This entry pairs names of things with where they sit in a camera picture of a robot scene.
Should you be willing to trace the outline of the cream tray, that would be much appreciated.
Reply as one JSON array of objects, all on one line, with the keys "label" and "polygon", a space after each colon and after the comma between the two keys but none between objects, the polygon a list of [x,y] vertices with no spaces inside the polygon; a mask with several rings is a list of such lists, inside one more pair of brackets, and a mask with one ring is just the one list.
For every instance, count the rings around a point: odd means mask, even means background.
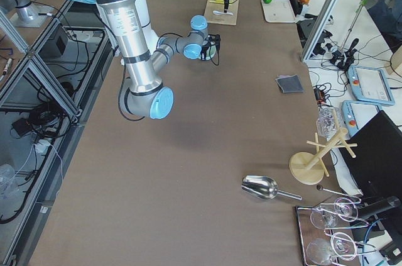
[{"label": "cream tray", "polygon": [[290,0],[261,0],[264,19],[268,23],[295,23],[296,18]]}]

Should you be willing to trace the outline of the far teach pendant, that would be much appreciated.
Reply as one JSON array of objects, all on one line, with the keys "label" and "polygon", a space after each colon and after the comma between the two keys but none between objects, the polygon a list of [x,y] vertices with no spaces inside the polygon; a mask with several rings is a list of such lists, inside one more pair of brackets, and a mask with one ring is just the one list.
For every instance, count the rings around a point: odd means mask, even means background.
[{"label": "far teach pendant", "polygon": [[351,65],[347,71],[351,91],[359,101],[395,105],[394,97],[382,69]]}]

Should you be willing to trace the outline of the lower wine glass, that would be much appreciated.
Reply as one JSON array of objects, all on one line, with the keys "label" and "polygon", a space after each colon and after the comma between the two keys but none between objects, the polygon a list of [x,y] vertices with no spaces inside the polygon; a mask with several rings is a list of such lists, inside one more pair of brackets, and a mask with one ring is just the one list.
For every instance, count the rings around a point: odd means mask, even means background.
[{"label": "lower wine glass", "polygon": [[314,265],[344,265],[357,256],[357,245],[343,232],[334,233],[329,240],[316,238],[306,249],[307,258]]}]

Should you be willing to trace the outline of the wine glass rack tray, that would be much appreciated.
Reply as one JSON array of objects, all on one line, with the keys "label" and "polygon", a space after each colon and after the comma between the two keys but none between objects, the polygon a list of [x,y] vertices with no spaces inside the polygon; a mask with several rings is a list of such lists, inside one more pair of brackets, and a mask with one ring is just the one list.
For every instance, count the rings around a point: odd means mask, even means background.
[{"label": "wine glass rack tray", "polygon": [[295,208],[296,222],[297,222],[297,226],[298,226],[298,234],[299,234],[299,238],[300,238],[300,245],[301,245],[301,252],[302,252],[301,255],[302,255],[304,265],[314,265],[307,258],[306,249],[307,249],[308,244],[316,238],[323,238],[323,239],[329,240],[330,237],[336,232],[346,233],[347,235],[349,235],[352,238],[354,243],[357,245],[356,258],[376,252],[375,246],[370,245],[363,241],[355,241],[355,239],[352,236],[351,231],[353,229],[367,228],[369,226],[369,223],[367,221],[364,221],[363,219],[359,219],[357,217],[357,220],[350,224],[350,228],[321,230],[321,229],[314,227],[314,225],[312,225],[312,223],[310,221],[310,215],[311,215],[312,209],[314,207],[315,206],[313,206],[313,207],[297,206]]}]

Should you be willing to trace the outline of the steel scoop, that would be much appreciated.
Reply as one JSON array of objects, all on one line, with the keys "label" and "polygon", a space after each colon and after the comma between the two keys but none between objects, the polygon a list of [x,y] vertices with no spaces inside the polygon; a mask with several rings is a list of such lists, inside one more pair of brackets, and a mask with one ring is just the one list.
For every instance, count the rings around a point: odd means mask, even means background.
[{"label": "steel scoop", "polygon": [[242,190],[260,199],[274,199],[277,195],[289,197],[301,201],[303,198],[290,192],[281,191],[277,182],[268,176],[247,175],[242,178]]}]

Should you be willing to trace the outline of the clear plastic container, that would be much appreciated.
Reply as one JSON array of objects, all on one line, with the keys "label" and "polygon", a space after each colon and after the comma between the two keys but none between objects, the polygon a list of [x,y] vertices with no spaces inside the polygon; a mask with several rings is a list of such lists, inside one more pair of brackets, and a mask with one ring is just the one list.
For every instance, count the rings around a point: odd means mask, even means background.
[{"label": "clear plastic container", "polygon": [[331,138],[339,128],[344,128],[344,120],[339,108],[324,107],[318,112],[316,121],[318,134],[324,138]]}]

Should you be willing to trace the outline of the grey cloth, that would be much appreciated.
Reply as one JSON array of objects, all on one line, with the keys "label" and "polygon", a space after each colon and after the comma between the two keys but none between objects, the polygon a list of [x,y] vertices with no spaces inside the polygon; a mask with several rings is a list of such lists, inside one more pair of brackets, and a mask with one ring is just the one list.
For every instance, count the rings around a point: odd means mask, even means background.
[{"label": "grey cloth", "polygon": [[284,94],[304,92],[304,88],[297,75],[279,75],[275,81]]}]

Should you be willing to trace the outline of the aluminium frame post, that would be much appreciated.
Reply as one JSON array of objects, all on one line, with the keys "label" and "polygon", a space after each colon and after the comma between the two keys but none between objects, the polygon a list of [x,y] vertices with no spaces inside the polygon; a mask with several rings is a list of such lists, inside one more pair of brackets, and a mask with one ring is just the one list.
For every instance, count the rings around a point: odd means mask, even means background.
[{"label": "aluminium frame post", "polygon": [[316,22],[310,32],[310,36],[308,37],[308,40],[306,41],[306,44],[302,50],[302,53],[300,55],[300,60],[305,63],[311,56],[313,49],[315,45],[318,42],[318,39],[320,38],[322,31],[324,29],[324,26],[329,19],[329,16],[337,4],[338,0],[325,0],[322,9],[318,15],[318,18],[316,19]]}]

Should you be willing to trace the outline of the wooden cutting board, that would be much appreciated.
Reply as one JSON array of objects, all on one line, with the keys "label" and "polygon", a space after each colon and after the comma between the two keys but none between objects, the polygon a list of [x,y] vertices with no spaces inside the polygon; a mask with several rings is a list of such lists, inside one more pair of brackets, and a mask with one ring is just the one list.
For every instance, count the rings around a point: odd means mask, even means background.
[{"label": "wooden cutting board", "polygon": [[208,23],[235,26],[239,0],[229,0],[228,10],[224,11],[224,0],[207,0],[204,17]]}]

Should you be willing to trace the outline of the green bowl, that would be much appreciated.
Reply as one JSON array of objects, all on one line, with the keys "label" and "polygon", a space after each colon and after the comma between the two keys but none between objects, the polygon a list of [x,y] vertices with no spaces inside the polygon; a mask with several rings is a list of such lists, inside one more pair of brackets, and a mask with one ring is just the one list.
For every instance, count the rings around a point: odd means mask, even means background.
[{"label": "green bowl", "polygon": [[217,45],[211,45],[205,52],[205,59],[211,60],[217,54]]}]

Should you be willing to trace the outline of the upper wine glass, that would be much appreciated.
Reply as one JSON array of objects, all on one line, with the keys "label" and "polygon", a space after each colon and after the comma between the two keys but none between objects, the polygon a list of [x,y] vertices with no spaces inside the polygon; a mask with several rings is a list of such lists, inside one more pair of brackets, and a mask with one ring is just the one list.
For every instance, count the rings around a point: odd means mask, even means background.
[{"label": "upper wine glass", "polygon": [[356,204],[346,198],[337,198],[333,203],[321,203],[312,209],[310,221],[314,227],[327,229],[347,229],[357,220]]}]

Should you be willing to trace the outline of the near teach pendant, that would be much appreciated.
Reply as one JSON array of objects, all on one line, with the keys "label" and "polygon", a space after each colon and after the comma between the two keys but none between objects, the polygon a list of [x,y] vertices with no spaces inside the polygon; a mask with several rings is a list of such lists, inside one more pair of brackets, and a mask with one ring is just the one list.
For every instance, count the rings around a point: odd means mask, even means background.
[{"label": "near teach pendant", "polygon": [[382,107],[378,103],[345,100],[341,110],[349,136],[354,136],[382,110]]}]

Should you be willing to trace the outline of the black monitor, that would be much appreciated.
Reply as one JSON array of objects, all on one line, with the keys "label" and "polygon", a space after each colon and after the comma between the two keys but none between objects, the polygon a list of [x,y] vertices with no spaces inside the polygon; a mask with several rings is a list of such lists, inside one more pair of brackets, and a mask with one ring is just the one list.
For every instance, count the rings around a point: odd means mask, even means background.
[{"label": "black monitor", "polygon": [[357,144],[356,157],[340,152],[363,194],[401,198],[401,130],[389,116],[378,112],[348,142]]}]

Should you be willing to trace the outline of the person in blue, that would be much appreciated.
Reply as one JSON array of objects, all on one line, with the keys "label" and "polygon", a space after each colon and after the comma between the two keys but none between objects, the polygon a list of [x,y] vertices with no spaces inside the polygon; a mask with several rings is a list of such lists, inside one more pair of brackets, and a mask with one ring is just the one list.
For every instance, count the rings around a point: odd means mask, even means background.
[{"label": "person in blue", "polygon": [[377,0],[368,13],[391,51],[397,51],[401,46],[401,0]]}]

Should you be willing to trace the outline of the teach pendant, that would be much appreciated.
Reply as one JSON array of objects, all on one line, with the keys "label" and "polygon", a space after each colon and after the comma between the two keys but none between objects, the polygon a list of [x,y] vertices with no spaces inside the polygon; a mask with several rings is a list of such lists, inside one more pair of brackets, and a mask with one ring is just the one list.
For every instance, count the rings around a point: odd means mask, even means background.
[{"label": "teach pendant", "polygon": [[395,105],[394,97],[382,69],[351,65],[347,71],[351,91],[359,101]]},{"label": "teach pendant", "polygon": [[382,110],[382,107],[378,103],[345,100],[341,110],[349,136],[354,136]]}]

